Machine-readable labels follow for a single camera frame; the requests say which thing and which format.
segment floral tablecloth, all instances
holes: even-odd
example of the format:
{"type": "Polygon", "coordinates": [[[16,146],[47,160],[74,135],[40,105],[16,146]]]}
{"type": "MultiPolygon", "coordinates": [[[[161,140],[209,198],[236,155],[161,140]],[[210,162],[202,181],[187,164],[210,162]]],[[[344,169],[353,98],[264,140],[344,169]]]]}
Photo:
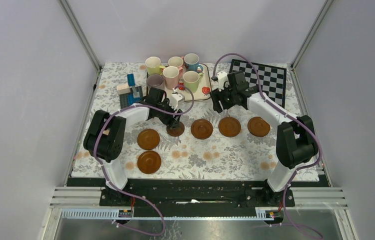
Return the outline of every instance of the floral tablecloth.
{"type": "MultiPolygon", "coordinates": [[[[210,75],[214,64],[206,63],[210,75]]],[[[286,68],[287,64],[270,64],[286,68]]],[[[220,63],[217,71],[229,72],[229,63],[220,63]]],[[[98,89],[94,96],[87,125],[79,148],[74,156],[72,177],[103,178],[98,163],[83,148],[83,139],[89,128],[90,121],[97,110],[113,113],[120,108],[120,98],[116,87],[127,82],[127,74],[134,74],[137,85],[146,92],[146,75],[143,63],[107,63],[102,71],[98,89]]],[[[291,75],[286,75],[285,108],[294,114],[300,114],[298,99],[292,84],[291,75]]],[[[190,102],[184,102],[180,109],[186,110],[190,102]]],[[[235,106],[229,111],[217,113],[213,111],[211,99],[196,101],[193,109],[183,115],[180,121],[185,125],[185,132],[180,137],[169,136],[166,126],[159,119],[134,124],[126,128],[124,145],[121,154],[115,161],[120,161],[128,178],[154,179],[208,179],[208,180],[265,180],[278,163],[276,158],[276,131],[271,129],[265,137],[255,137],[248,131],[248,121],[257,115],[235,106]],[[235,137],[225,137],[219,132],[220,119],[231,116],[239,120],[242,129],[235,137]],[[194,120],[207,119],[214,126],[211,137],[200,140],[191,134],[191,125],[194,120]],[[138,134],[145,129],[155,129],[160,135],[158,147],[154,149],[160,154],[162,163],[154,174],[144,174],[137,167],[137,159],[144,152],[137,144],[138,134]]],[[[296,181],[318,181],[315,168],[302,170],[296,175],[296,181]]]]}

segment round wooden coaster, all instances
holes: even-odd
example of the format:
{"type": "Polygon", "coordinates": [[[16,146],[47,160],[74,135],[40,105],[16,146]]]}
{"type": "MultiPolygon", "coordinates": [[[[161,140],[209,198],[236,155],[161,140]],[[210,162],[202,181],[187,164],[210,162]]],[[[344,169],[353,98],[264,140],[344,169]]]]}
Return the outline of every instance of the round wooden coaster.
{"type": "Polygon", "coordinates": [[[179,127],[174,128],[174,129],[170,129],[170,127],[167,126],[167,133],[168,135],[172,137],[178,137],[182,135],[184,132],[185,132],[185,125],[183,124],[183,122],[179,122],[179,127]]]}
{"type": "Polygon", "coordinates": [[[249,132],[256,137],[264,137],[270,132],[270,125],[259,116],[253,117],[248,122],[249,132]]]}
{"type": "Polygon", "coordinates": [[[154,129],[145,129],[137,136],[137,144],[140,148],[151,150],[160,143],[160,135],[154,129]]]}
{"type": "Polygon", "coordinates": [[[218,130],[224,136],[232,138],[241,132],[241,123],[236,118],[227,116],[218,123],[218,130]]]}
{"type": "Polygon", "coordinates": [[[153,174],[161,167],[161,157],[156,151],[146,151],[137,159],[137,167],[144,174],[153,174]]]}
{"type": "Polygon", "coordinates": [[[190,132],[197,139],[207,139],[213,133],[213,125],[206,119],[198,119],[190,126],[190,132]]]}

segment gray wall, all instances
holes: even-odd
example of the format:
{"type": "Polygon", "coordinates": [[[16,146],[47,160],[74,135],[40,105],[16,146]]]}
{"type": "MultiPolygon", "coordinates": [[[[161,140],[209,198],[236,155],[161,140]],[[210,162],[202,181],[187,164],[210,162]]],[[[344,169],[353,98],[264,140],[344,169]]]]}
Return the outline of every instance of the gray wall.
{"type": "Polygon", "coordinates": [[[227,53],[290,63],[325,0],[69,0],[98,59],[143,62],[227,53]]]}
{"type": "Polygon", "coordinates": [[[95,70],[56,0],[0,0],[0,239],[33,240],[95,70]]]}
{"type": "Polygon", "coordinates": [[[297,71],[331,178],[375,240],[375,1],[335,1],[297,71]]]}

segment mug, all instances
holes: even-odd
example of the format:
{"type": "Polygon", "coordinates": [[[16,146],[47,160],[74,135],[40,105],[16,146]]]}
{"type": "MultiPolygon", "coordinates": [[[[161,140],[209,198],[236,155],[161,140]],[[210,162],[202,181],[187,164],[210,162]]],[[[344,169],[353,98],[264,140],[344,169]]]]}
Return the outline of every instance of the mug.
{"type": "Polygon", "coordinates": [[[162,75],[164,75],[165,79],[165,86],[168,89],[173,89],[177,85],[179,85],[180,81],[180,71],[175,66],[168,66],[162,71],[162,75]]]}
{"type": "Polygon", "coordinates": [[[164,79],[159,74],[152,74],[146,79],[146,86],[148,89],[157,88],[164,90],[164,79]]]}
{"type": "Polygon", "coordinates": [[[203,76],[204,74],[202,72],[201,73],[197,73],[196,71],[185,72],[183,74],[184,86],[190,89],[192,93],[195,93],[198,90],[198,86],[203,76]]]}
{"type": "Polygon", "coordinates": [[[148,57],[145,61],[148,75],[162,74],[165,66],[161,65],[161,59],[156,56],[148,57]]]}
{"type": "Polygon", "coordinates": [[[173,56],[168,60],[168,65],[172,67],[176,67],[180,72],[180,78],[183,75],[183,65],[185,64],[185,61],[183,61],[183,58],[179,56],[173,56]]]}
{"type": "Polygon", "coordinates": [[[183,60],[186,71],[195,71],[197,73],[204,72],[204,67],[200,64],[200,57],[195,53],[186,54],[183,60]]]}

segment gray floor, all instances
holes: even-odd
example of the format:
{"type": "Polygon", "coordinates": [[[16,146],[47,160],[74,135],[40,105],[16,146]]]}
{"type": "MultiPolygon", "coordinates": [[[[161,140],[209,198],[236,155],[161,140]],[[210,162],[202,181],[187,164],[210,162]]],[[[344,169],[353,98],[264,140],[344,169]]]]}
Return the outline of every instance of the gray floor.
{"type": "MultiPolygon", "coordinates": [[[[330,210],[289,211],[292,220],[320,231],[324,239],[341,240],[338,223],[330,210]]],[[[144,231],[158,232],[159,221],[132,220],[128,225],[144,231]]],[[[263,221],[172,220],[159,237],[150,237],[128,229],[116,228],[110,220],[62,219],[58,240],[303,240],[308,239],[291,226],[263,228],[263,221]]]]}

